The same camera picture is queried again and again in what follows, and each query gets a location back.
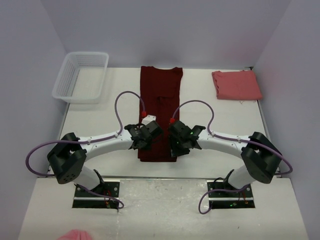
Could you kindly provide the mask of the dark red t shirt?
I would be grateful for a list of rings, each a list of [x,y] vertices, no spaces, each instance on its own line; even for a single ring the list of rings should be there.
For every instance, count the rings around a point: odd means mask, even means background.
[[[158,69],[153,66],[140,68],[140,97],[146,113],[156,116],[156,122],[163,130],[151,149],[138,151],[141,162],[176,162],[171,156],[168,127],[173,113],[180,105],[180,86],[183,69]]]

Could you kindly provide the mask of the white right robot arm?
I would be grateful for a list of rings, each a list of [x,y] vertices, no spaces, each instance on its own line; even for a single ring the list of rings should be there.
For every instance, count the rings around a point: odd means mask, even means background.
[[[168,127],[171,155],[180,157],[191,149],[213,150],[232,155],[243,161],[243,166],[232,169],[223,180],[226,190],[240,190],[257,181],[270,184],[281,162],[281,153],[260,132],[249,136],[209,133],[206,127],[188,127],[175,120]]]

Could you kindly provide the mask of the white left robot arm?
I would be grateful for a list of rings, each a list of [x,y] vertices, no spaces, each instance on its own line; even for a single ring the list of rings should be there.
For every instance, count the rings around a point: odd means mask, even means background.
[[[129,124],[118,133],[93,137],[77,137],[66,134],[47,154],[47,160],[60,185],[74,183],[87,190],[102,185],[97,170],[85,166],[85,162],[97,156],[121,150],[149,150],[164,131],[155,120],[147,124]]]

